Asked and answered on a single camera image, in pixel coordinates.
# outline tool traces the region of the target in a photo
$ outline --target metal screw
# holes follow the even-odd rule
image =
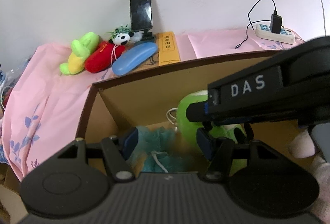
[[[222,179],[222,173],[219,171],[207,173],[205,176],[207,179],[212,180],[212,181],[218,181],[218,180]]]
[[[116,178],[121,180],[128,180],[133,178],[133,174],[129,171],[119,171],[116,173]]]

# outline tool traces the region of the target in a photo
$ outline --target power adapter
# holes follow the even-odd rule
[[[270,21],[270,31],[272,33],[281,33],[282,28],[282,17],[277,14],[277,11],[274,10],[274,13],[272,14],[272,19]]]

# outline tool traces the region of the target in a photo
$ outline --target black smartphone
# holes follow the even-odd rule
[[[130,0],[133,31],[152,28],[151,0]]]

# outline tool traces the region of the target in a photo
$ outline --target power strip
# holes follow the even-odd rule
[[[261,39],[272,40],[276,42],[284,42],[290,45],[296,41],[295,35],[287,29],[281,29],[281,33],[272,33],[270,31],[270,26],[264,24],[257,24],[255,28],[255,35]]]

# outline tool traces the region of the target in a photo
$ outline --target cardboard box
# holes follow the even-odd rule
[[[197,59],[95,83],[86,100],[76,136],[85,138],[87,143],[95,143],[132,126],[143,125],[152,129],[168,127],[166,111],[177,107],[186,95],[207,89],[209,83],[263,61],[275,53],[249,52]],[[255,138],[291,158],[286,145],[300,132],[295,122],[254,124],[253,130]],[[206,169],[204,157],[193,152],[180,135],[175,148],[182,154],[194,155],[195,171]],[[310,163],[294,161],[302,166]],[[104,172],[101,161],[93,161],[92,166]]]

